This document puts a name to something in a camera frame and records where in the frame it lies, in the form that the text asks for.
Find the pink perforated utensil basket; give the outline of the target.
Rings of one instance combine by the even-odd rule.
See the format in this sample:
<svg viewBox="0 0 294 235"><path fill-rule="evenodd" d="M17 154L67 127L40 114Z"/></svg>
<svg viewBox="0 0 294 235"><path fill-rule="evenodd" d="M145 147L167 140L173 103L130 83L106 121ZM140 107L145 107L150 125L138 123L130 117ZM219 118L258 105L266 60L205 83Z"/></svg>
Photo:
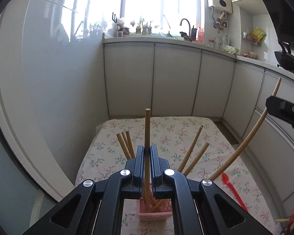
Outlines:
<svg viewBox="0 0 294 235"><path fill-rule="evenodd" d="M172 205L170 199L165 199L157 206L153 211L151 209L156 205L158 200L153 198L152 186L150 184L150 210L145 209L144 200L141 198L136 203L136 215L139 217L140 222L152 222L152 221L166 221L172 216Z"/></svg>

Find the red plastic spoon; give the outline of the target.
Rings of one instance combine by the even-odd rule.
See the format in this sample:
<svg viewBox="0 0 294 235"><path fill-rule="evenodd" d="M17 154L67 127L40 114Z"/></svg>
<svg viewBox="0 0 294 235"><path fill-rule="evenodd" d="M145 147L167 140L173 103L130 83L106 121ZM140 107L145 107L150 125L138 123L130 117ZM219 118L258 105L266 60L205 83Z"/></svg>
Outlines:
<svg viewBox="0 0 294 235"><path fill-rule="evenodd" d="M233 184L230 182L229 177L223 172L221 175L222 182L229 187L229 189L234 194L235 198L237 199L239 205L245 210L248 211L248 208L245 206L244 202L242 201L241 197L239 196L238 192L236 191Z"/></svg>

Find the wooden chopstick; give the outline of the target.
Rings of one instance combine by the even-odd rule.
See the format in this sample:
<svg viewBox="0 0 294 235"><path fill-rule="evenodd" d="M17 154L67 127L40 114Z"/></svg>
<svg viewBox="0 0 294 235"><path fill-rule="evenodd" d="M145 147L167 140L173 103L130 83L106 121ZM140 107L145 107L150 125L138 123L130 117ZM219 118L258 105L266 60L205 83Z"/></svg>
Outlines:
<svg viewBox="0 0 294 235"><path fill-rule="evenodd" d="M145 135L144 135L144 204L150 210L150 118L151 109L145 109Z"/></svg>
<svg viewBox="0 0 294 235"><path fill-rule="evenodd" d="M127 160L130 160L131 159L131 156L130 156L129 151L127 150L127 146L125 144L125 141L123 139L122 134L121 133L118 133L117 134L117 138L118 138L119 144L120 144L120 146L122 148L122 151L123 151L124 155L126 156L126 159Z"/></svg>
<svg viewBox="0 0 294 235"><path fill-rule="evenodd" d="M240 154L245 150L245 148L249 145L249 143L255 137L255 134L258 132L262 123L266 119L267 114L268 114L268 109L265 108L261 116L255 123L255 125L253 126L249 134L247 135L247 137L242 141L242 143L239 145L236 151L232 154L232 156L217 171L215 171L213 175L209 177L211 181L214 181L215 179L217 179L240 156Z"/></svg>
<svg viewBox="0 0 294 235"><path fill-rule="evenodd" d="M190 146L190 148L189 148L189 150L186 152L186 155L185 155L185 157L183 158L183 161L181 162L181 164L179 165L177 171L182 172L183 169L185 168L185 166L186 166L186 164L187 164L187 162L188 162L188 160L189 160L189 158L190 158L190 155L192 154L193 149L194 149L194 147L195 147L195 145L196 145L196 142L198 141L198 138L199 138L199 136L200 136L200 134L201 134L201 132L202 132L202 129L203 129L203 126L200 126L200 127L199 127L199 130L198 130L198 132L196 133L196 136L195 136L195 138L194 138L194 140L193 140L193 142L192 142L192 144L191 144L191 146Z"/></svg>
<svg viewBox="0 0 294 235"><path fill-rule="evenodd" d="M130 145L129 145L128 141L127 141L126 133L125 132L121 132L121 134L122 134L123 140L125 142L126 149L127 149L128 153L129 153L130 157L133 158L133 155L130 152Z"/></svg>
<svg viewBox="0 0 294 235"><path fill-rule="evenodd" d="M126 131L125 133L126 133L128 151L130 153L131 158L135 158L135 153L134 153L134 149L133 149L133 145L132 145L132 141L131 141L130 132Z"/></svg>
<svg viewBox="0 0 294 235"><path fill-rule="evenodd" d="M207 148L209 147L209 143L204 143L203 147L200 149L194 160L190 163L190 165L187 167L187 169L183 172L184 176L186 177L195 167L195 165L198 163L200 158L203 156Z"/></svg>

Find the white plastic spoon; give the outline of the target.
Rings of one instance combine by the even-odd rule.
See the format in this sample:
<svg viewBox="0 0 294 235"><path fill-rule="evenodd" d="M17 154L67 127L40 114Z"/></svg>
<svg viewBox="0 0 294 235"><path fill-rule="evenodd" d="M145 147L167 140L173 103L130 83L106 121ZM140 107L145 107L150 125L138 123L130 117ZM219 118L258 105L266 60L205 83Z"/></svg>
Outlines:
<svg viewBox="0 0 294 235"><path fill-rule="evenodd" d="M275 219L275 223L285 223L288 222L290 218Z"/></svg>

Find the white lower kitchen cabinets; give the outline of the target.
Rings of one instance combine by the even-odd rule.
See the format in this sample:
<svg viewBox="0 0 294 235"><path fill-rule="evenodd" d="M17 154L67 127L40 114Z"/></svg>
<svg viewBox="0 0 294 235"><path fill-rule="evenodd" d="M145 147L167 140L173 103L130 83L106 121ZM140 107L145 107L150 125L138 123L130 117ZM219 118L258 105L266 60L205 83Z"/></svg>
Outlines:
<svg viewBox="0 0 294 235"><path fill-rule="evenodd" d="M261 61L196 43L157 38L103 42L108 114L199 116L222 121L244 139L277 82L279 98L294 103L294 74ZM269 205L281 215L294 208L294 129L268 116L243 154Z"/></svg>

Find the chrome kitchen faucet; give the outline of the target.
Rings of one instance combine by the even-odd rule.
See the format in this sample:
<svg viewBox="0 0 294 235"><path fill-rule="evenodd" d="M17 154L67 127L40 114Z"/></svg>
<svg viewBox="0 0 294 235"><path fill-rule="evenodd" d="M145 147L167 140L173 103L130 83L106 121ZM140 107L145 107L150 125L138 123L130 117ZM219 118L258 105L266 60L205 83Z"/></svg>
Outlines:
<svg viewBox="0 0 294 235"><path fill-rule="evenodd" d="M182 32L185 32L188 36L190 36L191 24L188 19L186 18L181 19L179 26Z"/></svg>

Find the black wok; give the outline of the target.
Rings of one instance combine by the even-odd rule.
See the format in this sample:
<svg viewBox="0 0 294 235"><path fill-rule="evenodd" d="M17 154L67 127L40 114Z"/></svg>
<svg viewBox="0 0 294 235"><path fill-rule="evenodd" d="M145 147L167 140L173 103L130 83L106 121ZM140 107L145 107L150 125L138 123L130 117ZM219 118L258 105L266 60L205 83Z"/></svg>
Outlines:
<svg viewBox="0 0 294 235"><path fill-rule="evenodd" d="M294 74L294 55L292 55L289 43L278 40L281 47L280 51L275 51L277 66Z"/></svg>

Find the yellow snack bag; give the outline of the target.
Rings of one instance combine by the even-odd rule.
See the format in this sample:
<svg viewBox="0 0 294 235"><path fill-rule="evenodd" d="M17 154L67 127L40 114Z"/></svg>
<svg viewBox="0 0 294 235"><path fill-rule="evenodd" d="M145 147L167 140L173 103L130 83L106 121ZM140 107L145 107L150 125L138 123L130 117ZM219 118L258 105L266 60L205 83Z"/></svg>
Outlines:
<svg viewBox="0 0 294 235"><path fill-rule="evenodd" d="M259 28L255 28L252 32L252 38L254 42L260 42L261 39L266 35L266 33L259 29Z"/></svg>

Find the clear glass kettle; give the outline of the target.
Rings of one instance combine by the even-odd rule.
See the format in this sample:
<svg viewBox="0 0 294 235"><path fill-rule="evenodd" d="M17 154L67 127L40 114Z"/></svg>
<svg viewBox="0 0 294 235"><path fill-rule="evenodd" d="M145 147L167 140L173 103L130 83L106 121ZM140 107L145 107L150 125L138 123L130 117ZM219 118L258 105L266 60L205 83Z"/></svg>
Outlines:
<svg viewBox="0 0 294 235"><path fill-rule="evenodd" d="M227 46L229 46L229 37L228 36L222 36L222 38L221 38L221 48L225 49Z"/></svg>

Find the red bottle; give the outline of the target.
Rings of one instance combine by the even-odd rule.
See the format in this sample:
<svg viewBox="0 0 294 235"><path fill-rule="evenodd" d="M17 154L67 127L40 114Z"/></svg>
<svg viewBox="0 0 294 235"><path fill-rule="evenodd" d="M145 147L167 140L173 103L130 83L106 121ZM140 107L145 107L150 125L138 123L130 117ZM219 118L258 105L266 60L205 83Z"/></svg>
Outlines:
<svg viewBox="0 0 294 235"><path fill-rule="evenodd" d="M198 25L198 42L204 43L204 29Z"/></svg>

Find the white door frame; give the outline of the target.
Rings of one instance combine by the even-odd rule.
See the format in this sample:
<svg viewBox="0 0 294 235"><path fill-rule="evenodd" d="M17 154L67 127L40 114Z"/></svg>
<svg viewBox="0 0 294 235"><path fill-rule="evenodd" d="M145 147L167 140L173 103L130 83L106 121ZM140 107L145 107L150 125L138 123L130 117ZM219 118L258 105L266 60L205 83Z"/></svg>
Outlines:
<svg viewBox="0 0 294 235"><path fill-rule="evenodd" d="M0 129L22 168L54 200L73 184L49 150L31 108L22 70L24 22L0 15Z"/></svg>

